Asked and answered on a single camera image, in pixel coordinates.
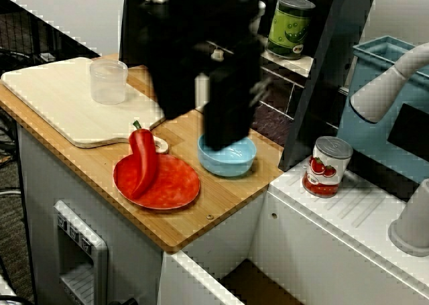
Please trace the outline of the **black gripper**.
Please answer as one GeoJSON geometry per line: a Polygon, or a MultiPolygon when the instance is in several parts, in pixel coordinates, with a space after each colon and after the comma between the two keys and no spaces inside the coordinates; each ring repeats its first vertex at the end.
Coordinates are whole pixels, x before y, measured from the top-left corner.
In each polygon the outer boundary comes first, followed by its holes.
{"type": "Polygon", "coordinates": [[[204,105],[204,142],[219,151],[247,137],[258,102],[271,80],[261,73],[261,47],[238,47],[223,60],[206,56],[202,73],[208,76],[204,105]]]}

